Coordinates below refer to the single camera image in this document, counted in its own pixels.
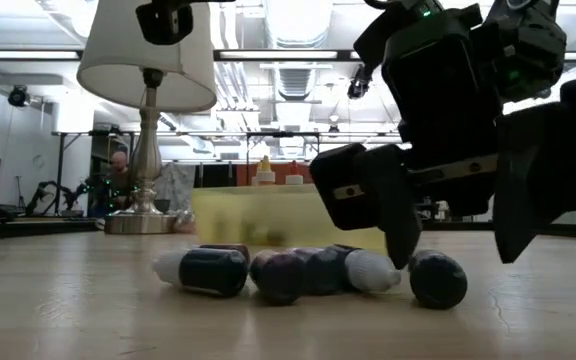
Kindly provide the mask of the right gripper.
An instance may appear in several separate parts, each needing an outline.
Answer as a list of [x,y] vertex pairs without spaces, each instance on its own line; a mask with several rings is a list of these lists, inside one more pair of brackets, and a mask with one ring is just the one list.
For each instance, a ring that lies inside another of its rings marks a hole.
[[[560,78],[565,32],[550,0],[493,0],[486,16],[478,5],[442,7],[440,0],[365,0],[381,10],[357,38],[355,51],[371,73],[382,74],[386,43],[424,18],[452,16],[469,27],[476,65],[500,105],[550,88]],[[515,111],[497,121],[497,181],[493,205],[501,261],[515,262],[537,232],[576,211],[576,79],[560,100]]]

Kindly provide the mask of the small white food coloring bottle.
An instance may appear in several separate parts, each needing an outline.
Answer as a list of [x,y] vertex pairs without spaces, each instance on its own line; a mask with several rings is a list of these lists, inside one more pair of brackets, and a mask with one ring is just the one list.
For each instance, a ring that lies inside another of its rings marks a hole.
[[401,282],[401,273],[389,257],[369,250],[354,250],[345,259],[350,284],[364,293],[386,292]]

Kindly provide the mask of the large red food coloring bottle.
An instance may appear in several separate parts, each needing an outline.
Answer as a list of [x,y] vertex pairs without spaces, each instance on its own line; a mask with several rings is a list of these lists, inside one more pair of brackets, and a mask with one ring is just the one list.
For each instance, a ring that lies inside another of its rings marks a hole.
[[286,185],[303,185],[304,177],[300,173],[299,164],[293,160],[289,165],[289,173],[285,176]]

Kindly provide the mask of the small dark green coloring bottle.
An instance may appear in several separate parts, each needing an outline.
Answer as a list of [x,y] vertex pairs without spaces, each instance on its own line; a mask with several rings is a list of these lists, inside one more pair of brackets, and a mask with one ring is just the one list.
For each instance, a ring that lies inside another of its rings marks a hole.
[[464,269],[440,251],[416,252],[410,258],[408,272],[411,290],[422,307],[447,310],[465,298],[468,280]]

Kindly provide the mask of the large yellow food coloring bottle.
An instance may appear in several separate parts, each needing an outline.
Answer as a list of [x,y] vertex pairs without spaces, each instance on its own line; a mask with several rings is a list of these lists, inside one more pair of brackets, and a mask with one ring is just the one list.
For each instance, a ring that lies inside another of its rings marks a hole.
[[276,175],[272,170],[270,159],[267,155],[258,164],[256,181],[259,186],[274,185],[276,182]]

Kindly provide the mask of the small black food coloring bottle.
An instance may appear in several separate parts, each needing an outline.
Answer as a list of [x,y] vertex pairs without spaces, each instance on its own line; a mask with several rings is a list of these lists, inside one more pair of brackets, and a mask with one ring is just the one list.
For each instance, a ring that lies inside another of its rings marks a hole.
[[260,296],[274,306],[291,305],[304,294],[305,273],[305,261],[291,252],[262,250],[249,266]]

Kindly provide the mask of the small blue food coloring bottle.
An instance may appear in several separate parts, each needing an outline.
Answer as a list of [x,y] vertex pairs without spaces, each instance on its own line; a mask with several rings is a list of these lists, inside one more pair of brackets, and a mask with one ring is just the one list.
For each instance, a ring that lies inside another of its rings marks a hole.
[[166,253],[154,260],[158,278],[182,290],[230,298],[243,289],[248,263],[238,250],[191,248]]

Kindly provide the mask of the black ceiling spotlight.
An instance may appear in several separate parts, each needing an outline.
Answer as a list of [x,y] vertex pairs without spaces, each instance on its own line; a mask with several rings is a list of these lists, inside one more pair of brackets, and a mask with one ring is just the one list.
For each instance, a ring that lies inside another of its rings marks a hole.
[[351,100],[362,98],[369,90],[371,81],[372,73],[363,64],[359,64],[350,78],[347,97]]
[[8,94],[8,103],[16,108],[24,108],[30,103],[30,95],[26,85],[14,85]]

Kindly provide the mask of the bottles standing in bin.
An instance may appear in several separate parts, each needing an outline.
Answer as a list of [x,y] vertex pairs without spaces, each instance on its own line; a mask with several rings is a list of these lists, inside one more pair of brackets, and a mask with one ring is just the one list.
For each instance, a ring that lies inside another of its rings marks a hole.
[[[307,164],[297,164],[298,174],[303,177],[303,182],[309,184],[312,182],[312,178],[309,172],[309,167]],[[236,180],[238,186],[246,186],[253,176],[256,175],[257,165],[256,164],[239,164],[235,165],[236,170]],[[286,177],[291,175],[291,165],[289,163],[272,163],[271,169],[275,173],[275,183],[277,185],[284,185]]]

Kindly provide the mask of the leaf-patterned cloth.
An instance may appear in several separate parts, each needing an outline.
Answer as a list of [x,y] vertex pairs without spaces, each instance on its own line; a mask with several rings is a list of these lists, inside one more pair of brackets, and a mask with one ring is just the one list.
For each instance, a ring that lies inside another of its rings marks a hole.
[[166,163],[155,180],[157,201],[168,202],[167,211],[192,209],[192,192],[195,183],[195,167],[181,163]]

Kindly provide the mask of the white-shaded silver table lamp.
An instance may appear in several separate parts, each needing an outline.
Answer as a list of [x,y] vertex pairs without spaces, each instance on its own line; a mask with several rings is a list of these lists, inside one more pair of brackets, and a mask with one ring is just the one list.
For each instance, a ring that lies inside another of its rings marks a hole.
[[131,155],[132,193],[125,210],[105,217],[108,234],[172,232],[175,218],[154,205],[162,159],[157,139],[162,113],[197,113],[217,102],[210,9],[191,0],[193,30],[175,45],[153,45],[135,9],[151,0],[99,0],[77,71],[78,83],[104,100],[138,110],[140,134]]

